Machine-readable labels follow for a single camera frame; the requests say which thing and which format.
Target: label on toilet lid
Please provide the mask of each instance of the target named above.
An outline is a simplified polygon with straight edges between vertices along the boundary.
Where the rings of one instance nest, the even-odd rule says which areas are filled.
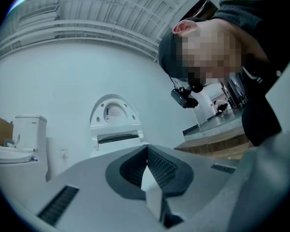
[[[118,120],[122,117],[121,108],[118,106],[109,107],[106,109],[106,117],[105,120]]]

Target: toilet tank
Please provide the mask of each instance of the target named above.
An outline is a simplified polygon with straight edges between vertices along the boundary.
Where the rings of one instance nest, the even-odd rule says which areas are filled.
[[[13,141],[19,143],[16,148],[35,148],[46,151],[46,123],[40,115],[18,115],[14,120]]]

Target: ear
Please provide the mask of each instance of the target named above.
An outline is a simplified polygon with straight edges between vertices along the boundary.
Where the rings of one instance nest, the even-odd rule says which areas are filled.
[[[198,25],[194,21],[190,20],[183,20],[180,21],[174,28],[173,28],[173,34],[183,34],[184,32],[187,32],[191,29],[197,28]]]

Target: floor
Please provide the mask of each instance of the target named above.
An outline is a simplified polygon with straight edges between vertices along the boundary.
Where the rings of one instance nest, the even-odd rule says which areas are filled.
[[[209,145],[209,144],[214,144],[217,142],[224,142],[229,139],[232,139],[234,137],[238,137],[240,135],[245,134],[244,128],[243,127],[236,127],[232,128],[231,130],[225,130],[220,133],[217,133],[213,136],[208,136],[208,137],[203,137],[203,138],[198,138],[198,139],[193,139],[189,141],[185,141],[179,146],[175,147],[175,149],[180,149],[180,148],[190,148],[190,147],[197,147],[197,146],[202,146],[202,145]]]
[[[215,152],[208,152],[208,153],[204,153],[200,155],[213,157],[213,158],[220,158],[220,159],[240,160],[247,150],[248,150],[248,143],[239,145],[230,149],[223,149],[223,150],[219,150]]]
[[[225,123],[231,122],[237,118],[242,116],[243,109],[236,109],[236,110],[228,110],[224,112],[222,115],[213,117],[209,121],[205,122],[204,124],[200,125],[197,129],[190,132],[188,135],[193,135],[199,132],[207,131],[217,126],[221,126]]]

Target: white wall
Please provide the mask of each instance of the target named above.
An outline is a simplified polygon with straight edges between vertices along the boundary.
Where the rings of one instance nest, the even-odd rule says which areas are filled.
[[[219,95],[219,96],[217,96],[216,98],[212,99],[212,103],[214,103],[214,101],[218,101],[218,100],[222,100],[222,101],[228,102],[227,97],[226,97],[226,95],[224,93]]]
[[[0,60],[0,116],[39,114],[48,119],[50,177],[89,157],[89,117],[96,101],[118,94],[138,111],[145,140],[175,147],[182,131],[196,125],[191,109],[170,93],[168,75],[147,57],[107,44],[54,43]],[[69,158],[62,167],[59,149]]]
[[[205,117],[205,114],[199,105],[193,109],[193,112],[197,118],[199,126],[207,122],[207,118]]]
[[[283,132],[290,131],[290,63],[265,95]]]
[[[214,99],[215,97],[223,94],[220,83],[210,84],[210,85],[206,86],[203,90],[207,93],[208,97],[211,100]]]
[[[201,107],[206,121],[215,115],[215,112],[211,107],[212,101],[205,90],[202,90],[200,93],[192,92],[191,95],[199,102],[198,106]]]

